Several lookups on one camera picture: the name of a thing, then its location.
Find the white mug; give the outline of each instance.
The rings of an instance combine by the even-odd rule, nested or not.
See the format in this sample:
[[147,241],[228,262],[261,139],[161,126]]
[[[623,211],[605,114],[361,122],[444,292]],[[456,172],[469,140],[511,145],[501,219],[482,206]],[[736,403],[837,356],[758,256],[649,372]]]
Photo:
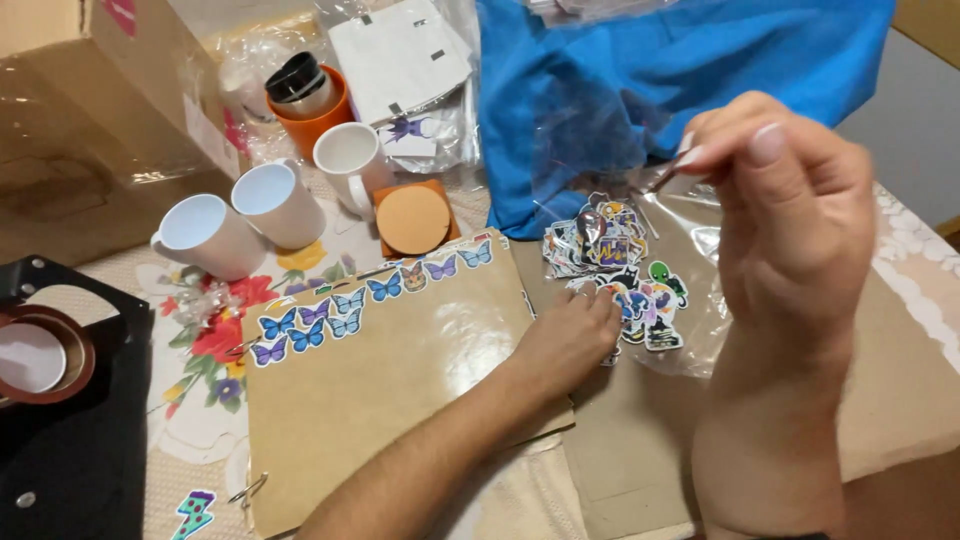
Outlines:
[[221,280],[246,278],[263,264],[262,237],[223,199],[201,193],[176,203],[150,239],[162,256],[196,264]]
[[344,206],[364,221],[375,217],[370,194],[396,184],[380,137],[360,122],[340,124],[321,135],[313,145],[313,162]]
[[313,243],[326,226],[324,210],[300,181],[296,161],[257,165],[233,185],[233,207],[275,245],[297,250]]

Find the metal rivet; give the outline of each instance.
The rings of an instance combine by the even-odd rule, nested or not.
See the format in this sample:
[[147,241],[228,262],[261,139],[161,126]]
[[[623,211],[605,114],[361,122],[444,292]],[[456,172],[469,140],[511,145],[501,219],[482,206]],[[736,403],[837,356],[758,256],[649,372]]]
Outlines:
[[16,506],[18,508],[29,508],[36,503],[36,494],[33,491],[28,491],[23,495],[16,498]]

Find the blue bag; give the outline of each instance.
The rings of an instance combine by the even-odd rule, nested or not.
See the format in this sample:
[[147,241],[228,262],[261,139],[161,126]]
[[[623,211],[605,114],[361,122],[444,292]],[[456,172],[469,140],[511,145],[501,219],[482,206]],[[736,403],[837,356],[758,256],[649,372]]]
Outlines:
[[835,126],[873,95],[894,7],[681,0],[641,17],[545,28],[519,0],[477,0],[488,225],[542,237],[586,201],[566,188],[575,176],[641,165],[648,153],[670,158],[690,118],[747,90]]

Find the metal ring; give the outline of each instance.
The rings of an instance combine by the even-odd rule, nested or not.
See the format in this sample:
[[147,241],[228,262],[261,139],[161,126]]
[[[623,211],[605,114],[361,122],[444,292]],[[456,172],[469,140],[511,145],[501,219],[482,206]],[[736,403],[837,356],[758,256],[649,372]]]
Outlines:
[[254,339],[251,339],[249,341],[244,341],[240,345],[234,345],[233,347],[230,347],[229,349],[227,349],[227,351],[224,354],[227,356],[243,356],[247,353],[247,350],[248,350],[247,347],[250,345],[253,345],[254,343],[257,343],[258,341],[260,341],[262,337],[263,335],[258,335]]
[[258,489],[260,488],[260,486],[262,486],[264,483],[266,483],[266,481],[267,481],[267,476],[268,476],[267,473],[264,472],[262,475],[260,475],[260,478],[257,479],[256,482],[254,482],[254,483],[248,485],[247,487],[243,488],[243,491],[241,491],[240,493],[237,493],[237,494],[234,495],[233,497],[230,497],[229,501],[227,501],[227,504],[236,503],[237,501],[246,498],[246,497],[247,497],[247,493],[249,493],[249,492],[251,492],[251,491],[253,491],[253,493],[256,493],[256,490],[258,490]]

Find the hand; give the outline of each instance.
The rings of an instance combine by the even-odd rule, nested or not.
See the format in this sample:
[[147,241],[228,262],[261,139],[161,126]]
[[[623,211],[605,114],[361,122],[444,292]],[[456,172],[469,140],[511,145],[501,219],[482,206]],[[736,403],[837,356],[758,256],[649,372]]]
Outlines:
[[724,210],[719,272],[741,335],[767,353],[851,347],[874,249],[867,151],[760,92],[685,137],[678,169],[708,175]]
[[578,293],[564,289],[498,369],[519,391],[547,403],[583,382],[613,352],[620,330],[610,291],[597,292],[593,283]]

